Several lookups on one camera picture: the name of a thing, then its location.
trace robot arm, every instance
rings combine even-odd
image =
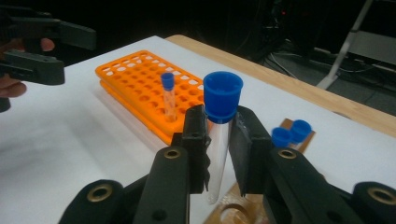
[[[190,194],[204,190],[210,176],[202,105],[186,113],[183,133],[157,152],[151,170],[123,188],[113,180],[86,186],[69,204],[65,223],[189,223]],[[230,154],[241,195],[263,194],[271,224],[396,223],[396,190],[375,182],[341,191],[300,152],[274,148],[256,115],[239,106]]]
[[[44,85],[64,84],[64,63],[39,54],[39,41],[43,37],[58,38],[62,43],[84,49],[96,46],[96,32],[90,28],[53,19],[49,13],[27,7],[0,6],[0,41],[22,38],[27,51],[4,52],[0,77],[9,74],[15,79]],[[0,98],[0,112],[9,108],[8,98]]]

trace white table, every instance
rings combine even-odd
[[[396,139],[313,105],[253,77],[153,36],[65,68],[62,86],[28,84],[0,114],[0,220],[57,223],[87,184],[113,179],[123,186],[149,172],[155,152],[165,147],[99,85],[94,69],[146,49],[203,78],[235,72],[244,80],[240,105],[252,109],[270,132],[284,118],[305,119],[317,132],[305,156],[338,188],[361,181],[396,189]],[[227,158],[221,195],[235,182]],[[191,196],[191,223],[202,223],[215,205]]]

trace small vial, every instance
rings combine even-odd
[[[308,122],[302,119],[295,120],[290,128],[291,141],[289,148],[298,150],[311,132],[312,128]]]
[[[242,79],[229,72],[214,72],[204,78],[205,112],[209,121],[211,142],[206,154],[210,174],[206,193],[209,204],[216,203],[227,158],[231,120],[239,104]]]
[[[291,131],[286,128],[276,127],[272,130],[271,140],[275,147],[289,147],[291,138]]]
[[[176,121],[176,103],[175,103],[175,76],[173,73],[164,73],[161,75],[163,83],[163,104],[165,109],[166,121]]]

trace rack hole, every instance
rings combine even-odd
[[[157,114],[163,115],[163,114],[165,114],[165,109],[164,108],[158,108],[158,109],[155,110],[155,112]]]
[[[151,108],[155,108],[155,107],[158,106],[158,103],[155,102],[155,101],[152,101],[152,102],[149,102],[149,103],[148,103],[148,106],[151,107]]]
[[[189,87],[190,87],[190,86],[189,86],[189,85],[186,85],[186,84],[180,85],[180,88],[181,88],[182,90],[187,90]]]
[[[189,81],[189,83],[190,83],[191,85],[196,85],[196,84],[198,84],[198,82],[197,82],[197,81],[195,81],[195,80],[193,80],[193,79],[192,79],[192,80],[190,80],[190,81]]]
[[[160,91],[154,90],[151,92],[152,95],[160,95]]]
[[[180,97],[178,97],[178,99],[179,99],[181,102],[186,102],[186,101],[189,100],[189,97],[188,97],[188,96],[185,96],[185,95],[181,95]]]
[[[148,100],[149,100],[149,97],[148,97],[147,95],[143,95],[143,96],[141,96],[141,97],[139,98],[139,100],[145,102],[145,101],[148,101]]]
[[[198,92],[198,90],[189,90],[189,94],[190,95],[198,95],[199,92]]]

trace blue screw cap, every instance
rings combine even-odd
[[[312,132],[312,128],[305,120],[297,119],[291,125],[290,132],[293,135],[292,142],[301,143]]]
[[[163,83],[163,89],[171,91],[175,87],[175,75],[173,73],[163,73],[161,75],[161,82]]]
[[[204,77],[205,112],[210,121],[222,124],[230,121],[239,105],[244,82],[230,72],[214,72]]]
[[[278,127],[272,130],[271,141],[275,147],[287,147],[291,139],[291,131],[286,128]]]

